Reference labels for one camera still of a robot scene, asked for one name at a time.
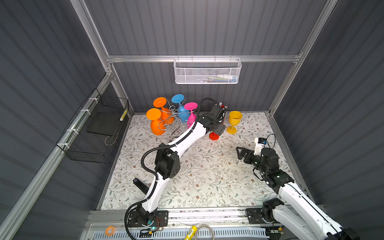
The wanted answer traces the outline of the chrome wine glass rack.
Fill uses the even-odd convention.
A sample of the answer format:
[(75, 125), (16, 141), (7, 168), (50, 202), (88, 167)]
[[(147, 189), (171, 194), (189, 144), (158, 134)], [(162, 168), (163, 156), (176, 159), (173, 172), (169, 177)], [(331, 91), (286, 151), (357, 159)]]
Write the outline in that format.
[(175, 105), (170, 105), (165, 107), (165, 103), (161, 102), (158, 107), (162, 113), (160, 117), (160, 123), (158, 124), (158, 129), (165, 132), (168, 128), (171, 128), (171, 141), (176, 140), (178, 137), (175, 136), (175, 133), (179, 133), (182, 129), (186, 129), (188, 126), (188, 121), (183, 121), (180, 118), (180, 113), (178, 112), (179, 108), (176, 108)]

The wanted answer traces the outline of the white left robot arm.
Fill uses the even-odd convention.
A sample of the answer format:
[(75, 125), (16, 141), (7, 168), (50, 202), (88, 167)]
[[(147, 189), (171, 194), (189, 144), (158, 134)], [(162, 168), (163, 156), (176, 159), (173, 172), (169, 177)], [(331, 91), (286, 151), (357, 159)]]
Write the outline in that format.
[[(161, 144), (159, 147), (147, 151), (141, 159), (143, 169), (154, 175), (152, 185), (149, 187), (145, 198), (136, 203), (136, 212), (146, 226), (154, 221), (160, 197), (168, 185), (181, 169), (181, 157), (186, 150), (207, 133), (212, 132), (220, 136), (224, 130), (224, 118), (228, 107), (223, 104), (213, 105), (210, 112), (197, 114), (197, 118), (187, 131), (176, 140)], [(145, 166), (145, 158), (156, 151), (155, 169), (150, 170)]]

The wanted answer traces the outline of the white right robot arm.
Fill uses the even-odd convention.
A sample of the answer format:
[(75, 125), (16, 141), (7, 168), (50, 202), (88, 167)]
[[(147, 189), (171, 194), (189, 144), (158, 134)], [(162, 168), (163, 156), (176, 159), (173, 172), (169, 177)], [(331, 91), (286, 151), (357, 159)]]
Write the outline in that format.
[(352, 228), (344, 228), (329, 217), (286, 172), (280, 169), (274, 149), (263, 148), (259, 154), (237, 147), (238, 159), (260, 172), (261, 179), (278, 195), (263, 203), (262, 219), (287, 227), (300, 240), (358, 240)]

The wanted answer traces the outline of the yellow wine glass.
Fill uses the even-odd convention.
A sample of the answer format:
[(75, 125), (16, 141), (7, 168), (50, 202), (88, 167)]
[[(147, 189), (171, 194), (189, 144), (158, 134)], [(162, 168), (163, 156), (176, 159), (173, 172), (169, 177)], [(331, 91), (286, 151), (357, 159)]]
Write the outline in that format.
[(227, 128), (227, 132), (229, 134), (235, 134), (237, 132), (237, 129), (235, 126), (237, 126), (240, 121), (242, 120), (242, 113), (239, 111), (231, 111), (229, 115), (229, 124), (230, 126)]

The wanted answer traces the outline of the pink wine glass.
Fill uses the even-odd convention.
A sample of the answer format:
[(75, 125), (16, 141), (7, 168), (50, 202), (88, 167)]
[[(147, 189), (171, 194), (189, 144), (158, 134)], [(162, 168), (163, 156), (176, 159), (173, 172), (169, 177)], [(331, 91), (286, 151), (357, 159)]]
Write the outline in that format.
[(190, 112), (188, 117), (188, 128), (190, 128), (197, 118), (197, 116), (194, 114), (194, 110), (198, 108), (198, 104), (195, 102), (190, 102), (185, 104), (184, 108)]

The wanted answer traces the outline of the red wine glass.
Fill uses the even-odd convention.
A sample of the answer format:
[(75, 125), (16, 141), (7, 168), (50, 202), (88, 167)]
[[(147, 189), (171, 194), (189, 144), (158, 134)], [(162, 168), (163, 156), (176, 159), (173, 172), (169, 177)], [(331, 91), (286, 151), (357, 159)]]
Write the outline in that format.
[(214, 133), (214, 132), (211, 132), (211, 133), (209, 134), (209, 138), (210, 138), (212, 141), (217, 141), (217, 140), (220, 138), (220, 136), (219, 136), (218, 134)]

